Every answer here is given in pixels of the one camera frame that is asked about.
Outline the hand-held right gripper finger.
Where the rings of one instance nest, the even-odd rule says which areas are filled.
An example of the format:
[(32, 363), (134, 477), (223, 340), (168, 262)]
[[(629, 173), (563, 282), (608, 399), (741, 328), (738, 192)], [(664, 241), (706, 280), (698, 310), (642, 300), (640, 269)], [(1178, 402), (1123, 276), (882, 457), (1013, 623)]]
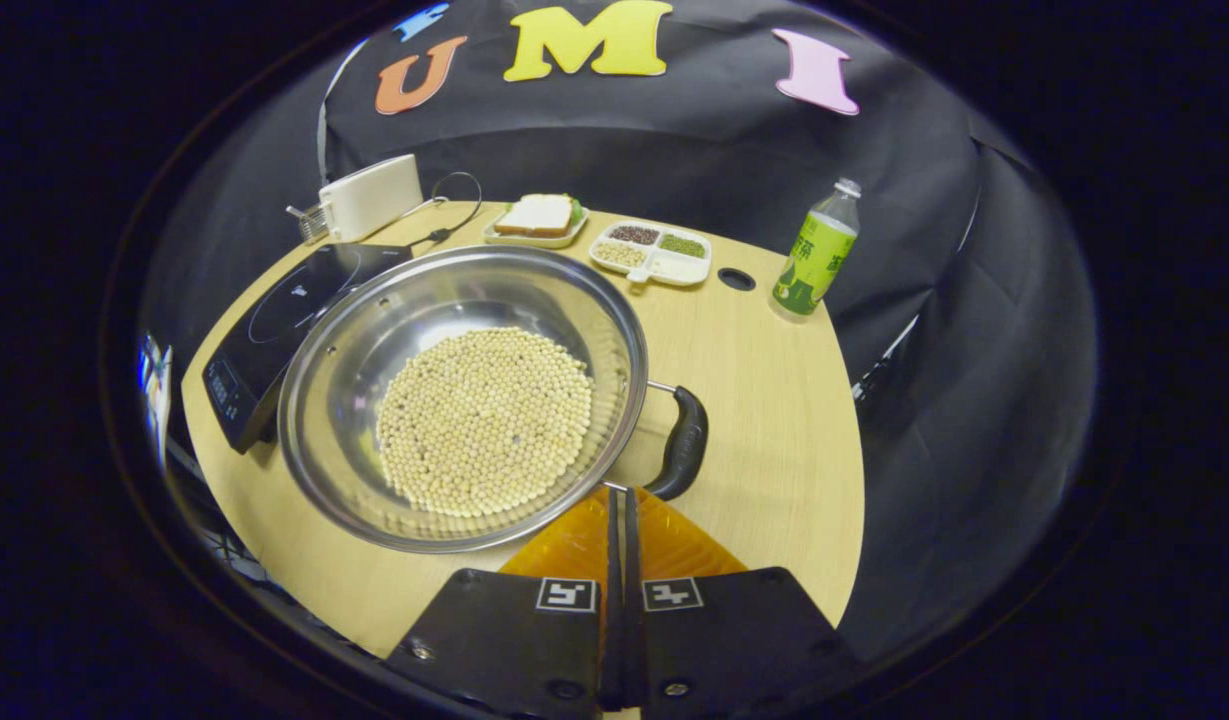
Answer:
[(599, 716), (618, 703), (624, 498), (576, 503), (504, 571), (454, 571), (387, 667), (494, 716)]
[(862, 665), (784, 568), (643, 577), (659, 500), (624, 500), (624, 702), (645, 716), (780, 716)]

